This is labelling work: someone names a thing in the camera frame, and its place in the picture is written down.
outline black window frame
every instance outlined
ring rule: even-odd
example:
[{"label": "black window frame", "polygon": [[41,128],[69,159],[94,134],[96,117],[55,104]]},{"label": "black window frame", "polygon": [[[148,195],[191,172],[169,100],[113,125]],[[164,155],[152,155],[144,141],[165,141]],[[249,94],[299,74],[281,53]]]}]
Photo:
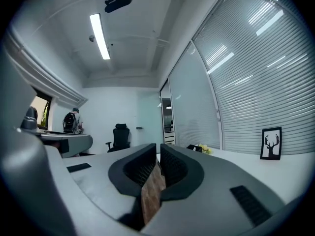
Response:
[{"label": "black window frame", "polygon": [[35,91],[36,91],[36,96],[39,97],[39,98],[42,98],[43,100],[46,100],[47,101],[47,104],[44,108],[44,113],[45,113],[45,109],[47,108],[47,116],[46,116],[46,123],[45,123],[45,126],[42,126],[40,124],[37,125],[37,127],[39,129],[44,129],[44,130],[47,130],[48,129],[48,119],[49,119],[49,111],[50,111],[50,106],[51,106],[51,101],[52,101],[52,97],[37,90],[36,88],[33,88]]}]

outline open window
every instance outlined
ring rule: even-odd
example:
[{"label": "open window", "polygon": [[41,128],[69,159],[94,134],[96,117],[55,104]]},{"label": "open window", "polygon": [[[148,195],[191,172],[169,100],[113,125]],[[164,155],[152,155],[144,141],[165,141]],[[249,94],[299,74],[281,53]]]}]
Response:
[{"label": "open window", "polygon": [[48,128],[48,117],[49,117],[49,110],[51,105],[52,97],[44,94],[41,91],[38,91],[34,88],[34,90],[37,93],[37,96],[31,103],[32,107],[35,107],[37,110],[37,126],[40,129],[46,129]]}]

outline black mesh grille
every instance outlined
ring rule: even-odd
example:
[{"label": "black mesh grille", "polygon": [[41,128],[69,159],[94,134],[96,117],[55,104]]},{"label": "black mesh grille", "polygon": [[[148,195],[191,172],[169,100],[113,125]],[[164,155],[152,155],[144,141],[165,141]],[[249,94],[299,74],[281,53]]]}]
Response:
[{"label": "black mesh grille", "polygon": [[181,181],[188,173],[185,162],[161,147],[161,167],[165,175],[166,187]]},{"label": "black mesh grille", "polygon": [[155,165],[156,156],[154,157],[150,153],[145,153],[127,163],[124,166],[124,174],[142,187]]},{"label": "black mesh grille", "polygon": [[246,187],[241,185],[231,188],[230,191],[255,226],[260,225],[271,217],[270,212]]}]

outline framed picture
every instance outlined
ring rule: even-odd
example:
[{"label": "framed picture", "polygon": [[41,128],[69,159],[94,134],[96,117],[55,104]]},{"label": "framed picture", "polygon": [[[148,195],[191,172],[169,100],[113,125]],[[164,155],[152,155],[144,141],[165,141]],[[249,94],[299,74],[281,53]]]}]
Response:
[{"label": "framed picture", "polygon": [[281,141],[281,127],[263,129],[260,159],[280,160]]}]

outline antlers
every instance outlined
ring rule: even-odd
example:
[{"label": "antlers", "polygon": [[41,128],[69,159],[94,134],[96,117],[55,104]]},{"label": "antlers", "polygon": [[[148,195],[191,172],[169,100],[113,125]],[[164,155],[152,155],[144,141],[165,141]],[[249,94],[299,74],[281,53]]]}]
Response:
[{"label": "antlers", "polygon": [[265,145],[267,145],[267,149],[273,148],[274,146],[276,146],[276,145],[279,144],[279,136],[278,136],[277,134],[276,134],[276,139],[277,139],[276,144],[274,144],[274,142],[272,142],[272,146],[270,146],[270,143],[267,144],[267,142],[268,142],[268,136],[265,137]]}]

